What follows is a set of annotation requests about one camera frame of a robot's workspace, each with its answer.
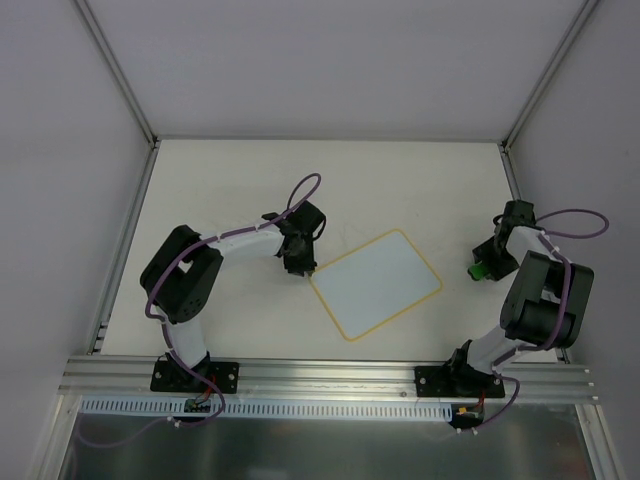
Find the green whiteboard eraser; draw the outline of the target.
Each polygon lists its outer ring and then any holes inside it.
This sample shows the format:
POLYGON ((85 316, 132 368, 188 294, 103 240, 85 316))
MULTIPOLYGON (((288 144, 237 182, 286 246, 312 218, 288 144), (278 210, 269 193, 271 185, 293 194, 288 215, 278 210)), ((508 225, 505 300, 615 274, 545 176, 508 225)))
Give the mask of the green whiteboard eraser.
POLYGON ((481 281, 489 275, 489 271, 483 262, 477 262, 471 265, 467 273, 473 281, 481 281))

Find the yellow framed whiteboard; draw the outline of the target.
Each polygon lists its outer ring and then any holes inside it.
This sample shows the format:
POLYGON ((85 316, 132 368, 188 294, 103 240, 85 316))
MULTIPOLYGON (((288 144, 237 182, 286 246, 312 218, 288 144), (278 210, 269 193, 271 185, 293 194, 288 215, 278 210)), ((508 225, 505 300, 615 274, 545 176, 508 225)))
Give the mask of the yellow framed whiteboard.
POLYGON ((310 284, 348 342, 356 342, 443 288, 410 238, 390 230, 318 268, 310 284))

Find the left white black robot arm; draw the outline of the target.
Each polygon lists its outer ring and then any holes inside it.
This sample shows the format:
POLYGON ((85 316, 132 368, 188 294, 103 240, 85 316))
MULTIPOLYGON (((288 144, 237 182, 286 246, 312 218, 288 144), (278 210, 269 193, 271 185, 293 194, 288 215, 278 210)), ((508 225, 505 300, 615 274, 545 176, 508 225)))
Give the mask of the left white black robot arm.
POLYGON ((263 215, 255 225, 209 238, 187 225, 174 228, 140 276, 145 314, 160 322, 167 345, 154 365, 150 390, 203 393, 215 385, 234 394, 239 364, 211 358, 200 319, 218 275, 247 261, 276 257, 287 273, 310 277, 317 266, 314 243, 325 226, 326 215, 303 200, 280 214, 263 215))

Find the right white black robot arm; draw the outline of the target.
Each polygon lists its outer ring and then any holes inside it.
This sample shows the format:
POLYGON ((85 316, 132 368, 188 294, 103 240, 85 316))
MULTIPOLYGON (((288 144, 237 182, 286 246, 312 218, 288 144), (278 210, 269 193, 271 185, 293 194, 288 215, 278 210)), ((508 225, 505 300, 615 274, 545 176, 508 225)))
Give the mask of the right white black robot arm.
POLYGON ((465 342, 445 364, 449 389, 459 396, 490 387, 515 359, 572 346, 579 335, 595 274, 573 263, 537 225, 534 205, 512 200, 493 219, 494 233, 472 250, 475 280, 514 274, 498 325, 465 342))

